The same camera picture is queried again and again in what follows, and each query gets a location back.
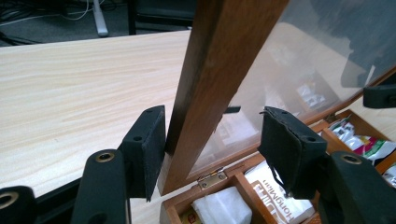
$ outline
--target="metal hinge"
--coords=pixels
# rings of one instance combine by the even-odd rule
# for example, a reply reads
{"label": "metal hinge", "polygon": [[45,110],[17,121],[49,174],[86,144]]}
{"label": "metal hinge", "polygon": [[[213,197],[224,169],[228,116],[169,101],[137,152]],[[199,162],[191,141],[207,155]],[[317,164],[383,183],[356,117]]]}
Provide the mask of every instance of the metal hinge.
{"label": "metal hinge", "polygon": [[226,180],[227,178],[227,175],[224,173],[224,168],[221,167],[208,175],[203,175],[199,177],[197,181],[201,189],[207,189],[223,180]]}

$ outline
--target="light wood table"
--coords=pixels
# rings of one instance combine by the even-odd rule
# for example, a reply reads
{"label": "light wood table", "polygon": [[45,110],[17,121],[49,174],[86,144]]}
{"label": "light wood table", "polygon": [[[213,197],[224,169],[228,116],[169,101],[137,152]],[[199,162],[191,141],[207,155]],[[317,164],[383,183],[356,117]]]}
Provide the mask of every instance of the light wood table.
{"label": "light wood table", "polygon": [[[165,105],[168,125],[189,34],[0,49],[0,188],[29,186],[37,197],[81,177],[85,160],[117,148],[149,107]],[[351,108],[396,140],[395,109]],[[177,193],[132,199],[133,223],[158,223],[161,202]]]}

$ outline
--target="glass lid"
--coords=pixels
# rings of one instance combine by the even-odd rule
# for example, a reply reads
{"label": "glass lid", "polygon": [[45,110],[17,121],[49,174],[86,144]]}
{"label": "glass lid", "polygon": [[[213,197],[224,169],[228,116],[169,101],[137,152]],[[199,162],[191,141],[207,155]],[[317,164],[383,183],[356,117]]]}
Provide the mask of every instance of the glass lid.
{"label": "glass lid", "polygon": [[239,112],[222,116],[191,172],[257,147],[266,105],[307,121],[388,72],[394,8],[391,0],[290,1],[230,102]]}

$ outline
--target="chair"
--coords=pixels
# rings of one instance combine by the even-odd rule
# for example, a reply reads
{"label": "chair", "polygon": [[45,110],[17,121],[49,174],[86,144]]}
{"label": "chair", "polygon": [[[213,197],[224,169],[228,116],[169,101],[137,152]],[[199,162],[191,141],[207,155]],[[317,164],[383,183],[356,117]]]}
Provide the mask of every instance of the chair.
{"label": "chair", "polygon": [[196,0],[128,0],[129,34],[136,35],[137,21],[192,26]]}

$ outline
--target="wooden box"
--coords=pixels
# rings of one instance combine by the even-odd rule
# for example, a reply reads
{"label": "wooden box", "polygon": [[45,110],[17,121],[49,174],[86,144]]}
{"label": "wooden box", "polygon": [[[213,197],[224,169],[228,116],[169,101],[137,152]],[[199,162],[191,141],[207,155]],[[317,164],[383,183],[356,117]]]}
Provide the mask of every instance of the wooden box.
{"label": "wooden box", "polygon": [[[276,223],[244,177],[246,170],[264,160],[256,149],[263,107],[286,109],[322,132],[330,153],[350,150],[333,136],[330,123],[323,119],[361,97],[364,85],[378,84],[395,71],[395,60],[383,67],[367,67],[354,55],[359,48],[345,51],[349,43],[330,30],[319,30],[322,20],[331,19],[328,14],[320,15],[325,5],[315,6],[322,17],[311,26],[292,19],[301,14],[296,8],[308,10],[310,4],[269,2],[255,2],[254,6],[235,1],[198,3],[158,186],[166,194],[224,166],[228,168],[221,175],[227,178],[213,186],[199,183],[163,202],[161,223],[181,223],[180,216],[194,200],[230,186],[237,187],[251,208],[252,223]],[[333,28],[348,29],[348,24]],[[364,41],[355,42],[361,49],[367,48]],[[376,58],[374,54],[361,57]],[[361,77],[366,77],[363,84]],[[241,106],[241,111],[223,115],[229,105]],[[337,118],[349,114],[357,133],[388,139],[352,111]],[[394,157],[377,169],[383,172]],[[318,213],[306,222],[319,222]]]}

